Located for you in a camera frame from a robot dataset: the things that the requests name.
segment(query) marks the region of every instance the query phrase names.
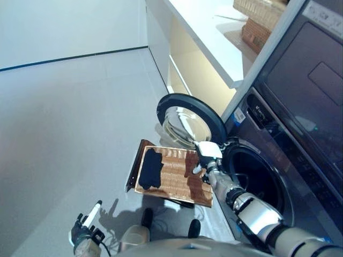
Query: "wooden tray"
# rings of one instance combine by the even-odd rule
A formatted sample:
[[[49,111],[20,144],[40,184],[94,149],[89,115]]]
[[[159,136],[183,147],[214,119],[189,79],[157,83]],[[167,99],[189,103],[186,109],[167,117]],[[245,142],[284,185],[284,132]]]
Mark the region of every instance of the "wooden tray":
[[[163,168],[161,169],[161,186],[159,188],[150,187],[144,190],[138,183],[143,161],[140,164],[135,191],[141,194],[148,194],[162,198],[196,203],[203,206],[212,206],[212,188],[203,183],[203,169],[198,174],[193,174],[192,170],[198,163],[196,151],[170,148],[146,146],[142,160],[148,149],[154,149],[156,153],[162,154]]]

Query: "wicker basket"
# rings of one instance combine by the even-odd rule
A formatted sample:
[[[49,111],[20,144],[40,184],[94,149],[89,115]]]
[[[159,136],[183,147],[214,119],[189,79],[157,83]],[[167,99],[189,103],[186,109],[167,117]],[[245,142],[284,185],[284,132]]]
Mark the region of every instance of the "wicker basket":
[[[250,18],[242,28],[243,41],[257,54],[262,50],[270,34],[269,29],[257,24]]]
[[[283,0],[234,0],[233,7],[254,22],[273,31],[286,4]]]
[[[203,183],[202,180],[202,175],[206,172],[205,169],[196,175],[192,173],[193,168],[199,161],[196,151],[146,146],[142,160],[144,160],[146,151],[151,148],[156,153],[162,154],[161,186],[159,188],[150,187],[148,190],[144,190],[138,183],[143,167],[142,161],[135,185],[136,192],[209,207],[212,206],[212,188],[210,185]]]

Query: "washing machine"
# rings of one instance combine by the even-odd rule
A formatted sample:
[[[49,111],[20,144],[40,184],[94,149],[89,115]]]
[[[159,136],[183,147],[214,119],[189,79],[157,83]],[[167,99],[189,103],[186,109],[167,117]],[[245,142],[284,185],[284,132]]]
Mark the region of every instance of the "washing machine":
[[[180,147],[213,141],[231,178],[285,223],[342,246],[343,18],[340,1],[305,1],[235,111],[223,122],[202,101],[169,94],[157,114]],[[219,201],[238,241],[243,233]]]

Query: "black cloth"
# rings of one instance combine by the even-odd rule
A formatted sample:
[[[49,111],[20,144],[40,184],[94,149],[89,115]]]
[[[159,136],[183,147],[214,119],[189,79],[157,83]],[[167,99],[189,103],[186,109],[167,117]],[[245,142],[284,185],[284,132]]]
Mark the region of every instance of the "black cloth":
[[[151,186],[157,188],[161,186],[161,169],[163,167],[161,161],[162,154],[156,153],[154,149],[146,151],[138,181],[145,190]]]

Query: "cable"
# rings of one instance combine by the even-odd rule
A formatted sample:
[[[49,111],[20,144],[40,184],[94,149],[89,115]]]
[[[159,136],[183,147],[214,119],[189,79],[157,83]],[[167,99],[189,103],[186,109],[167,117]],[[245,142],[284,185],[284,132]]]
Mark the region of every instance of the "cable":
[[[249,186],[249,176],[247,174],[244,174],[244,173],[236,173],[236,176],[245,177],[245,188],[244,188],[244,190],[247,190],[247,188]]]
[[[107,246],[103,242],[100,242],[100,243],[105,247],[105,249],[106,249],[106,251],[108,253],[108,256],[111,256],[111,253],[109,252]]]

